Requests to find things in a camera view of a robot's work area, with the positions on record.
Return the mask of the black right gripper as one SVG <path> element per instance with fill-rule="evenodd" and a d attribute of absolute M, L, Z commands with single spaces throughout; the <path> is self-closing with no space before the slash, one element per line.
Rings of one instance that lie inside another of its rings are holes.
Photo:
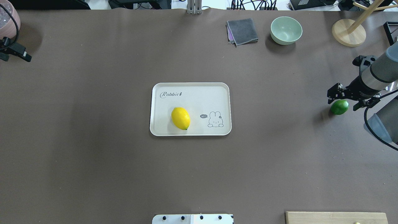
<path fill-rule="evenodd" d="M 341 83 L 336 83 L 327 91 L 327 103 L 335 100 L 350 99 L 355 101 L 367 100 L 381 90 L 381 79 L 372 71 L 371 65 L 377 57 L 373 55 L 360 55 L 352 61 L 359 68 L 359 75 L 345 88 Z"/>

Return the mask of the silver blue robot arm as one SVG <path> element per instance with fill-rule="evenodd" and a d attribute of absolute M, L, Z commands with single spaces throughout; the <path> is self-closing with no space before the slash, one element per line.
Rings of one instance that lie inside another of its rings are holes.
<path fill-rule="evenodd" d="M 380 56 L 360 55 L 353 60 L 353 65 L 359 67 L 359 75 L 346 87 L 340 83 L 333 85 L 327 91 L 328 103 L 334 100 L 350 99 L 357 103 L 353 106 L 356 111 L 374 107 L 382 98 L 391 93 L 380 95 L 387 86 L 398 78 L 398 44 L 392 44 Z M 381 108 L 377 113 L 367 118 L 364 112 L 364 128 L 380 142 L 390 146 L 397 143 L 397 97 Z"/>

